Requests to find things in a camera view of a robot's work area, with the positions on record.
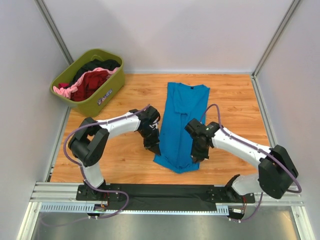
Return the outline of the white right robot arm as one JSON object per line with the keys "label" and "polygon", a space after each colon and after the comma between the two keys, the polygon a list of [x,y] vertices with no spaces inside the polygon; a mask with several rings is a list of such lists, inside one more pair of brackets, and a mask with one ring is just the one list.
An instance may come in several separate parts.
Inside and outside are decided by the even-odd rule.
{"label": "white right robot arm", "polygon": [[281,145],[269,147],[240,137],[217,122],[208,125],[192,119],[185,130],[192,139],[190,156],[194,163],[209,159],[209,149],[229,152],[257,169],[250,175],[235,175],[226,184],[227,191],[244,196],[264,192],[281,199],[299,175],[288,151]]}

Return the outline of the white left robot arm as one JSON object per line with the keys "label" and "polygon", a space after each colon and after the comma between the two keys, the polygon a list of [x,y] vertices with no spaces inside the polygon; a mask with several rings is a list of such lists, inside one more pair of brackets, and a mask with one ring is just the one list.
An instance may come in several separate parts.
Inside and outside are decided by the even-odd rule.
{"label": "white left robot arm", "polygon": [[109,139],[129,132],[138,132],[143,138],[144,148],[160,156],[160,119],[160,113],[151,105],[141,110],[132,109],[124,115],[105,120],[85,118],[63,144],[63,149],[70,150],[73,155],[68,159],[80,167],[83,176],[83,184],[78,187],[76,199],[106,201],[112,193],[99,165]]}

